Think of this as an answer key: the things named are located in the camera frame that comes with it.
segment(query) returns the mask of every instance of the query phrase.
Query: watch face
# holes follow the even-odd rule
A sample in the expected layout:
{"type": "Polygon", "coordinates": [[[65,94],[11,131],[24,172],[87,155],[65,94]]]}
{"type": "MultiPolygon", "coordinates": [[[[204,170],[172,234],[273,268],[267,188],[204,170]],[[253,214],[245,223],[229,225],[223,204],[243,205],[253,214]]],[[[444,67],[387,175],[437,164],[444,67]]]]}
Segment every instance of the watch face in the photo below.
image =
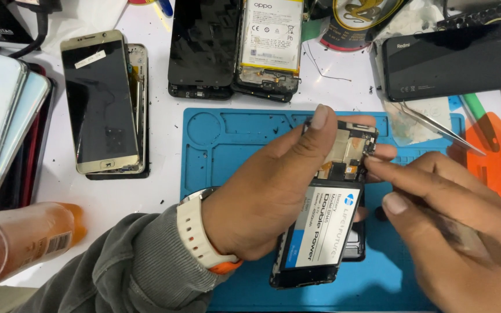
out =
{"type": "Polygon", "coordinates": [[[199,190],[195,193],[192,193],[186,197],[183,198],[183,200],[181,200],[181,202],[179,202],[179,205],[183,204],[183,203],[187,203],[189,202],[190,200],[196,198],[196,197],[200,197],[200,200],[204,200],[206,199],[208,196],[210,196],[214,191],[218,190],[219,186],[216,186],[216,187],[208,187],[208,188],[204,188],[202,190],[199,190]]]}

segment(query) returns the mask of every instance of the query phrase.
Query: phone screen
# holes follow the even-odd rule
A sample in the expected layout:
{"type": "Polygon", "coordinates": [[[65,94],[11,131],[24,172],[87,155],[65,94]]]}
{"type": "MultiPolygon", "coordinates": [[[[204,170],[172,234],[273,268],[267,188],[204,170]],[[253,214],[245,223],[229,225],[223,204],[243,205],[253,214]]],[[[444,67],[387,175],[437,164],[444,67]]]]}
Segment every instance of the phone screen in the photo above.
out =
{"type": "Polygon", "coordinates": [[[169,82],[228,86],[235,63],[238,0],[176,1],[174,12],[169,82]]]}
{"type": "Polygon", "coordinates": [[[61,55],[77,163],[137,155],[123,41],[65,50],[61,55]],[[105,57],[75,67],[101,51],[105,57]]]}

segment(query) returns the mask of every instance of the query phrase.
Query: watch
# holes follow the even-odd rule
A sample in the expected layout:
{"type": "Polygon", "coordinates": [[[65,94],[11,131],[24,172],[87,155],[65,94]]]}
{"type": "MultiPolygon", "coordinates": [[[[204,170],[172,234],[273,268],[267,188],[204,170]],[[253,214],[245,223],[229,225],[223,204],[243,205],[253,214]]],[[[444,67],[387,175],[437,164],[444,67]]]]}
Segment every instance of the watch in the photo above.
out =
{"type": "Polygon", "coordinates": [[[208,240],[202,223],[202,201],[219,187],[206,188],[186,196],[177,206],[177,230],[187,250],[198,262],[216,274],[227,274],[242,263],[235,255],[219,254],[208,240]]]}

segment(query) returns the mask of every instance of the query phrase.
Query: white watch strap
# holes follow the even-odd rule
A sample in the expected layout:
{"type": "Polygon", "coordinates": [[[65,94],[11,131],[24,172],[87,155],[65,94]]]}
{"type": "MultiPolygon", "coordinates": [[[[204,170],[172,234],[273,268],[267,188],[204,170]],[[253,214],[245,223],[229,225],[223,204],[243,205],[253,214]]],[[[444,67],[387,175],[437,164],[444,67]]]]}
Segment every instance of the white watch strap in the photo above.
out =
{"type": "Polygon", "coordinates": [[[202,200],[199,196],[177,206],[177,229],[185,247],[205,268],[239,261],[237,256],[218,254],[208,240],[202,223],[202,200]]]}

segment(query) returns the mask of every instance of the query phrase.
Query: gray sleeve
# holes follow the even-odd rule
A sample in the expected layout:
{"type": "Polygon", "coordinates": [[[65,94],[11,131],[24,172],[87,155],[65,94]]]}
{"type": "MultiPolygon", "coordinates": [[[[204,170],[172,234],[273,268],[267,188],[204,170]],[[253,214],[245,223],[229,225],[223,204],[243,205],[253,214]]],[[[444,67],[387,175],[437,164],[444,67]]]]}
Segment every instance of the gray sleeve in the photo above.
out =
{"type": "Polygon", "coordinates": [[[213,274],[186,250],[176,218],[176,207],[125,217],[15,312],[204,313],[228,275],[213,274]]]}

